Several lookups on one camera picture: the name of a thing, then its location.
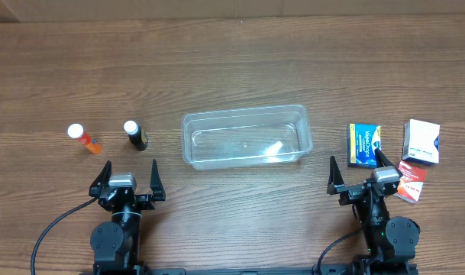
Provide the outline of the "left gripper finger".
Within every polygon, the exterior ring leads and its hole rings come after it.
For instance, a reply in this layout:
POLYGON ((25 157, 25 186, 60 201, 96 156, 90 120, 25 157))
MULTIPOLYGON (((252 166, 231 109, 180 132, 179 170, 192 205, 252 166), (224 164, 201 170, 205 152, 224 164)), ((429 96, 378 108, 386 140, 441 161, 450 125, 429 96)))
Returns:
POLYGON ((93 183, 90 185, 91 188, 99 188, 108 184, 111 176, 111 161, 108 160, 104 165, 101 173, 96 177, 93 183))
POLYGON ((159 171, 157 167, 157 161, 153 159, 151 176, 150 176, 150 189, 154 196, 164 196, 165 190, 161 182, 159 171))

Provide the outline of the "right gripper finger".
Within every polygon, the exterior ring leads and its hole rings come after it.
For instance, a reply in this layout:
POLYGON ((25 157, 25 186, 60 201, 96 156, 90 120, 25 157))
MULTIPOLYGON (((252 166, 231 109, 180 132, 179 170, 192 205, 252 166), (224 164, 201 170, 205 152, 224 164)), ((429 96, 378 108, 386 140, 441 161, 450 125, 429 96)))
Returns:
POLYGON ((393 167, 394 164, 389 161, 389 159, 384 155, 384 153, 379 149, 375 149, 375 158, 376 158, 376 167, 393 167))
POLYGON ((344 186, 344 180, 338 168, 335 156, 330 157, 328 186, 344 186))

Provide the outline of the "blue yellow lozenge box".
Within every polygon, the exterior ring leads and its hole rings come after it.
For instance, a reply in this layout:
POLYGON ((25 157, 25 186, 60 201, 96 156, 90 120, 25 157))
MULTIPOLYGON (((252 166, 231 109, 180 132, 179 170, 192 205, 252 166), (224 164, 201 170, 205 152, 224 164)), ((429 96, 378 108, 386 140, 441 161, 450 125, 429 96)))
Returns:
POLYGON ((376 168, 375 150, 381 148, 379 125, 354 124, 347 126, 347 165, 376 168))

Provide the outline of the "white blue bandage box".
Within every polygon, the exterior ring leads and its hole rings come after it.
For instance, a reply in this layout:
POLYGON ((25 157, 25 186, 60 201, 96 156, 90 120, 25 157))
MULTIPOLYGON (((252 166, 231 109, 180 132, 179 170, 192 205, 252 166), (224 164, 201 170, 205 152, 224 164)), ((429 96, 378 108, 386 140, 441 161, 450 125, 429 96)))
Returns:
POLYGON ((410 119, 404 126, 404 161, 434 165, 439 163, 440 125, 410 119))

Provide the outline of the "black bottle white cap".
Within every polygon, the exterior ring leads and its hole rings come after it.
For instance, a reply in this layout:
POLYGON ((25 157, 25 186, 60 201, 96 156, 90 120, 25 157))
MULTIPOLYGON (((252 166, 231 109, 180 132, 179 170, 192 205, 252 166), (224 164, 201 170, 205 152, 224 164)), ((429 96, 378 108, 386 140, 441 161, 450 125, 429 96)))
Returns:
POLYGON ((124 131, 128 134, 130 142, 138 151, 147 149, 148 139, 145 130, 135 121, 126 121, 124 123, 124 131))

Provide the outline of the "orange bottle white cap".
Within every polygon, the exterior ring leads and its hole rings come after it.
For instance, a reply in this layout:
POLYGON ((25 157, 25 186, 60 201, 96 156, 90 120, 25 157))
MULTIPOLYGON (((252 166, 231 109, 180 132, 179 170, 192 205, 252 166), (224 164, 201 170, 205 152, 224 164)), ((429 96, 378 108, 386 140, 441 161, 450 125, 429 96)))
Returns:
POLYGON ((84 130, 81 124, 71 124, 67 128, 67 134, 70 138, 76 139, 93 154, 100 154, 102 152, 101 145, 84 130))

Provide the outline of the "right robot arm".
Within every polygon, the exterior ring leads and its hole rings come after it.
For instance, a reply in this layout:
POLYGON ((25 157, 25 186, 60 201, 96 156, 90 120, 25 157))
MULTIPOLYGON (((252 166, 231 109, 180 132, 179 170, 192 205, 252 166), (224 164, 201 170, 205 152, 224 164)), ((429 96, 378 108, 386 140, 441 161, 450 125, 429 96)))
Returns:
POLYGON ((397 193, 402 173, 379 149, 375 150, 376 168, 369 178, 357 185, 344 184, 335 157, 330 157, 327 194, 339 195, 340 205, 351 205, 360 228, 330 244, 316 265, 317 273, 334 274, 417 274, 409 261, 415 258, 415 246, 421 229, 410 218, 389 215, 385 198, 397 193), (357 255, 349 264, 339 267, 321 265, 324 256, 335 245, 362 233, 368 253, 357 255))

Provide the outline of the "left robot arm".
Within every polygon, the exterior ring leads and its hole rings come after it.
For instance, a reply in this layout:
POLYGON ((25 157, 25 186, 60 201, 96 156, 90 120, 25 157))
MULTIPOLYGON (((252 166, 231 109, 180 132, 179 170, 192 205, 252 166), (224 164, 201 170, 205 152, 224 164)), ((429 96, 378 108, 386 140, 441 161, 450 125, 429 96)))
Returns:
POLYGON ((94 251, 94 274, 150 274, 150 268, 139 260, 142 212, 154 210, 164 201, 157 162, 151 167, 148 194, 136 193, 133 173, 112 173, 108 161, 89 187, 89 195, 111 213, 111 220, 97 225, 90 236, 94 251))

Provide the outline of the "clear plastic container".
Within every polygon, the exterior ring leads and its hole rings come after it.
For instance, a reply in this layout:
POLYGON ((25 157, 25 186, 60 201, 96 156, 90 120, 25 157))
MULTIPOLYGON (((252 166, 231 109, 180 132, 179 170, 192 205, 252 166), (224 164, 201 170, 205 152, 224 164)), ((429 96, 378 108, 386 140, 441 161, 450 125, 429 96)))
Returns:
POLYGON ((196 170, 295 162, 313 149, 303 105, 190 113, 181 125, 182 157, 196 170))

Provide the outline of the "red white small box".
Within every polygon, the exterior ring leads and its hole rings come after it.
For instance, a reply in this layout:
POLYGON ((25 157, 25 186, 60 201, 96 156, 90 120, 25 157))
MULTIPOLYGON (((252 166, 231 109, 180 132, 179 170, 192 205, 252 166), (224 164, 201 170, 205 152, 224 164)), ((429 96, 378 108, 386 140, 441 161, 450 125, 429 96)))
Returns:
POLYGON ((402 173, 402 177, 395 196, 406 202, 417 203, 428 174, 427 171, 412 166, 403 160, 399 162, 398 169, 402 173))

